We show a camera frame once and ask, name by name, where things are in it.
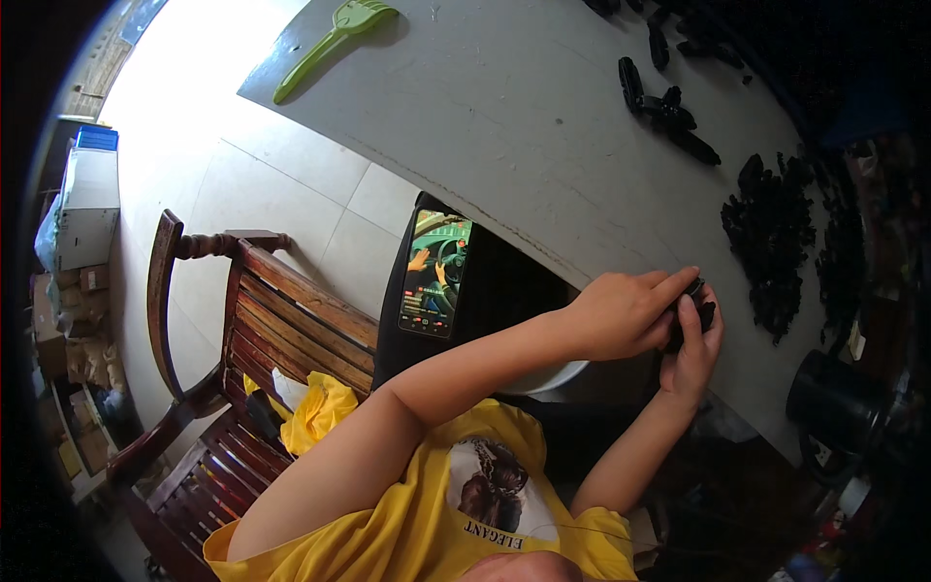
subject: smartphone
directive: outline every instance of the smartphone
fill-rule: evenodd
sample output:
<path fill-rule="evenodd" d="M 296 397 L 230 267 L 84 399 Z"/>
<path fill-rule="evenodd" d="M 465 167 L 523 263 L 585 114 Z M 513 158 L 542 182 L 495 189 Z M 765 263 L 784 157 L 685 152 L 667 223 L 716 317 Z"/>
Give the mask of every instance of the smartphone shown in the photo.
<path fill-rule="evenodd" d="M 398 327 L 449 338 L 468 264 L 472 221 L 439 210 L 417 210 Z"/>

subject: white bowl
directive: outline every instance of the white bowl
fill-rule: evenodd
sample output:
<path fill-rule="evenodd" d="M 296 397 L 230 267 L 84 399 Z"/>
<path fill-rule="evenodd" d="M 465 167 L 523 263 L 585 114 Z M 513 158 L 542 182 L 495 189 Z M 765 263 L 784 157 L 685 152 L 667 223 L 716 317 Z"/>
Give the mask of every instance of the white bowl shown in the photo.
<path fill-rule="evenodd" d="M 579 359 L 561 366 L 550 366 L 549 368 L 529 373 L 510 386 L 498 390 L 498 392 L 502 394 L 520 394 L 523 396 L 546 392 L 547 390 L 552 390 L 553 388 L 569 382 L 584 370 L 587 365 L 587 359 Z"/>

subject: green plastic tool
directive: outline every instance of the green plastic tool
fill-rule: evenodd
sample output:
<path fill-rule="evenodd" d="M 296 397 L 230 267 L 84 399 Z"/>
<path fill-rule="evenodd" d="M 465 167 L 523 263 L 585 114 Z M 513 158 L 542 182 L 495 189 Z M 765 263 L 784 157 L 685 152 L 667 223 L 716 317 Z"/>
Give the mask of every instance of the green plastic tool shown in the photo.
<path fill-rule="evenodd" d="M 291 90 L 301 82 L 311 69 L 313 69 L 323 54 L 343 37 L 349 34 L 364 33 L 385 16 L 395 16 L 398 11 L 384 2 L 378 0 L 347 0 L 333 12 L 333 30 L 316 43 L 310 52 L 298 61 L 294 68 L 278 83 L 272 101 L 281 103 Z"/>

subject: wooden chair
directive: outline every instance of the wooden chair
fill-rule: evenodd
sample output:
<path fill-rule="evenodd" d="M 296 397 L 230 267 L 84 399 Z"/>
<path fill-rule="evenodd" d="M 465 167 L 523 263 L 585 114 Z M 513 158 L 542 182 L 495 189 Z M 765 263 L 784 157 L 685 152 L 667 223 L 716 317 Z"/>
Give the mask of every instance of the wooden chair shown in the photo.
<path fill-rule="evenodd" d="M 179 582 L 215 579 L 203 561 L 208 535 L 241 517 L 291 462 L 280 441 L 268 441 L 246 412 L 243 374 L 271 398 L 280 397 L 271 370 L 303 381 L 311 371 L 331 374 L 360 400 L 371 386 L 378 324 L 328 295 L 272 256 L 290 245 L 287 235 L 226 231 L 183 236 L 184 225 L 162 213 L 149 266 L 147 312 L 155 362 L 173 402 L 165 417 L 107 467 L 107 479 L 133 527 L 155 559 Z M 171 362 L 168 302 L 175 259 L 208 254 L 232 259 L 226 286 L 220 362 L 182 390 Z M 232 406 L 197 439 L 148 499 L 136 481 L 182 430 Z"/>

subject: yellow t-shirt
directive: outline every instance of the yellow t-shirt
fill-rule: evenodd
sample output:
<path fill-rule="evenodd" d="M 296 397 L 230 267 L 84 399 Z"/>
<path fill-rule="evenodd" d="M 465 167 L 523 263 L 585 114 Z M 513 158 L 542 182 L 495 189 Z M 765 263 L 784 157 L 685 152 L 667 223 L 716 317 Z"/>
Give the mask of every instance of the yellow t-shirt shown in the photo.
<path fill-rule="evenodd" d="M 375 509 L 240 562 L 225 562 L 238 521 L 229 523 L 204 544 L 204 558 L 224 581 L 448 582 L 491 554 L 546 549 L 590 577 L 636 579 L 627 520 L 605 508 L 574 520 L 545 460 L 536 420 L 486 399 L 431 430 Z"/>

